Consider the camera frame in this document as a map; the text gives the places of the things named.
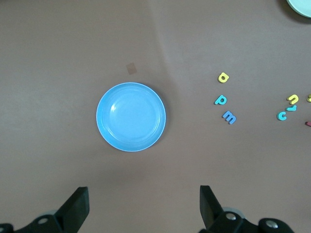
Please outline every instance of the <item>blue letter m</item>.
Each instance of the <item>blue letter m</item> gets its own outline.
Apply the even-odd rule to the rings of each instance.
[[[225,120],[228,121],[230,125],[232,125],[236,121],[236,117],[233,116],[233,114],[229,111],[225,112],[223,118],[225,118]]]

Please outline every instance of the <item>black metal bracket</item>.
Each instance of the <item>black metal bracket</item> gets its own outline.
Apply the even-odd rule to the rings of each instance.
[[[77,233],[88,213],[88,188],[79,187],[54,215],[40,216],[16,231],[11,224],[0,224],[0,233]]]
[[[256,226],[237,213],[225,212],[209,186],[200,188],[200,212],[206,229],[199,233],[294,233],[275,218],[263,218]]]

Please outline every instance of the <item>silver bolt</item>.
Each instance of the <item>silver bolt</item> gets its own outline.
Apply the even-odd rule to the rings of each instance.
[[[237,217],[233,213],[228,213],[225,215],[229,220],[236,220]]]
[[[44,223],[46,223],[48,221],[48,219],[46,218],[46,217],[44,217],[44,218],[42,218],[42,219],[40,219],[39,221],[38,221],[38,224],[44,224]]]
[[[272,220],[266,221],[266,224],[267,224],[268,227],[271,227],[271,228],[273,228],[273,229],[278,228],[277,223],[276,223],[276,222],[273,222]]]

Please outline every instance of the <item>plate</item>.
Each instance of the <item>plate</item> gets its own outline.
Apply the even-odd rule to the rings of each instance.
[[[297,13],[311,17],[311,0],[287,0],[287,2]]]
[[[100,100],[96,121],[103,138],[122,151],[140,151],[162,135],[166,113],[162,100],[140,83],[121,83]]]

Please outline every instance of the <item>gray table surface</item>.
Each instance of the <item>gray table surface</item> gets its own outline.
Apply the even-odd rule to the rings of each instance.
[[[88,186],[81,233],[198,232],[208,184],[255,224],[310,232],[310,61],[311,20],[285,0],[1,0],[0,222],[23,227]],[[122,82],[167,109],[141,152],[97,129],[98,101]],[[297,111],[278,121],[291,94]]]

